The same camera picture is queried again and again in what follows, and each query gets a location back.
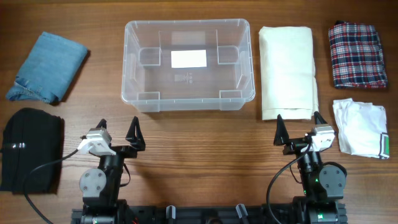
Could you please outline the plaid flannel cloth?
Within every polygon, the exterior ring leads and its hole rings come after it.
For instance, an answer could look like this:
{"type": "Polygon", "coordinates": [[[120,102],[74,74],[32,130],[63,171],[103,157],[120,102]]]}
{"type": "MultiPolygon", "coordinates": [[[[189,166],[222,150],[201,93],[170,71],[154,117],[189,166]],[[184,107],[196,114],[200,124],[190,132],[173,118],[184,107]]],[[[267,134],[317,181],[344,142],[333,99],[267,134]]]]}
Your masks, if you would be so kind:
{"type": "Polygon", "coordinates": [[[387,88],[382,44],[374,26],[336,21],[328,40],[335,88],[387,88]]]}

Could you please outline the black garment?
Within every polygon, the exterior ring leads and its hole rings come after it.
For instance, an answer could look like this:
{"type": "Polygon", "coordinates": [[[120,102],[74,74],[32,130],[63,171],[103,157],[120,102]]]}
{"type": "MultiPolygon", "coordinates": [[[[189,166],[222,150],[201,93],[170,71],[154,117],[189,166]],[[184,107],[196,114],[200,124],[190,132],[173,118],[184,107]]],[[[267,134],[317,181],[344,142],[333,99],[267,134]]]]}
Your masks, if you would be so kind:
{"type": "Polygon", "coordinates": [[[48,193],[58,169],[38,166],[62,157],[64,120],[43,110],[23,108],[7,122],[1,144],[1,190],[14,194],[23,192],[24,179],[29,176],[28,193],[48,193]]]}

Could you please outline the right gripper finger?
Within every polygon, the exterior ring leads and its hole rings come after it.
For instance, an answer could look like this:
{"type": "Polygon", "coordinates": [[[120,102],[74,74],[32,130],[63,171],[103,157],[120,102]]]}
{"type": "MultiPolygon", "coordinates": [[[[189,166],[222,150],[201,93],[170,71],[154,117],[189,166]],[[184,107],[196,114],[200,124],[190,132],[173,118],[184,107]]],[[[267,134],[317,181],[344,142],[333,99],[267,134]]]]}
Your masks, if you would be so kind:
{"type": "Polygon", "coordinates": [[[280,114],[277,115],[277,127],[274,137],[274,145],[282,146],[290,144],[289,134],[285,127],[284,120],[280,114]]]}
{"type": "Polygon", "coordinates": [[[328,124],[328,123],[323,119],[323,117],[321,116],[321,114],[320,114],[318,111],[315,111],[314,114],[313,114],[313,116],[314,116],[315,124],[316,124],[316,125],[318,125],[318,124],[328,124]]]}

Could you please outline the cream cloth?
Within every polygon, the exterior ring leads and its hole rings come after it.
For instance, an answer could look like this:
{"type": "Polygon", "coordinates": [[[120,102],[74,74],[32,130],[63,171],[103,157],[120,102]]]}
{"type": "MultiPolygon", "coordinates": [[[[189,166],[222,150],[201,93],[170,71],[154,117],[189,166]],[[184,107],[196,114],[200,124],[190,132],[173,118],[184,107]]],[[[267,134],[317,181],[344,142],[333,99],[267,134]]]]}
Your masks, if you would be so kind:
{"type": "Polygon", "coordinates": [[[311,119],[318,111],[311,28],[262,27],[259,50],[262,119],[311,119]]]}

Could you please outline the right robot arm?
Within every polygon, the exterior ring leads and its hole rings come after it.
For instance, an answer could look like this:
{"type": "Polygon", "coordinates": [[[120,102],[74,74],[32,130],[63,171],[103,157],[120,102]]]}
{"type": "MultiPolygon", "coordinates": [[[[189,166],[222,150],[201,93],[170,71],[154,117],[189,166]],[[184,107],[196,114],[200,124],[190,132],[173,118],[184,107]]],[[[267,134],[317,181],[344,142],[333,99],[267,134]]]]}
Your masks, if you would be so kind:
{"type": "Polygon", "coordinates": [[[323,162],[321,153],[332,147],[335,130],[314,113],[315,125],[302,138],[290,138],[281,115],[277,116],[274,145],[283,146],[283,155],[295,159],[283,166],[267,187],[266,202],[274,223],[346,223],[345,205],[339,203],[344,197],[347,171],[336,162],[323,162]],[[278,177],[294,164],[297,165],[303,195],[291,203],[269,204],[271,189],[278,177]]]}

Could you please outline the white t-shirt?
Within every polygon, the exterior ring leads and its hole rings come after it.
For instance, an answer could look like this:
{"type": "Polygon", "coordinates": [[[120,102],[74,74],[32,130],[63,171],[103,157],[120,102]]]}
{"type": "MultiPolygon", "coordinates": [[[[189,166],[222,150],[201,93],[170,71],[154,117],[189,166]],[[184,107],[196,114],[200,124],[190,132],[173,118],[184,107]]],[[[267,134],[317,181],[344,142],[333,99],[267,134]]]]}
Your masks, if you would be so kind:
{"type": "Polygon", "coordinates": [[[333,112],[341,152],[376,159],[390,158],[387,117],[383,106],[347,98],[335,100],[333,112]]]}

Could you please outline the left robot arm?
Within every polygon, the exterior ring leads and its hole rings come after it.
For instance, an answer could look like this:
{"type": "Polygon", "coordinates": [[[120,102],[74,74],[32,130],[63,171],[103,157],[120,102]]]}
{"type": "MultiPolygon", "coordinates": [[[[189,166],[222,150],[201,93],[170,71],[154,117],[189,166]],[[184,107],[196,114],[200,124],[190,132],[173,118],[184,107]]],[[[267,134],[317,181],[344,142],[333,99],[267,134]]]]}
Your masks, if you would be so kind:
{"type": "Polygon", "coordinates": [[[127,201],[118,198],[120,188],[126,186],[121,183],[123,172],[128,171],[124,160],[135,159],[139,151],[146,149],[138,117],[133,117],[126,134],[128,145],[112,146],[111,140],[105,119],[82,137],[78,151],[99,157],[99,165],[80,177],[83,209],[73,211],[72,223],[139,223],[127,201]]]}

